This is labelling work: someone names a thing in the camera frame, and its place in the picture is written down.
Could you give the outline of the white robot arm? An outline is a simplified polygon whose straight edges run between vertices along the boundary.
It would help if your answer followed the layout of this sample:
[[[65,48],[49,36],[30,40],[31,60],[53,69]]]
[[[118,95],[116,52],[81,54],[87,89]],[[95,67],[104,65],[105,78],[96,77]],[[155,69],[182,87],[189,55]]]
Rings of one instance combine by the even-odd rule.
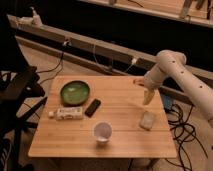
[[[144,105],[148,105],[154,90],[171,77],[185,92],[191,102],[201,111],[213,128],[213,89],[193,75],[185,67],[186,56],[171,50],[162,50],[156,56],[156,64],[144,75]]]

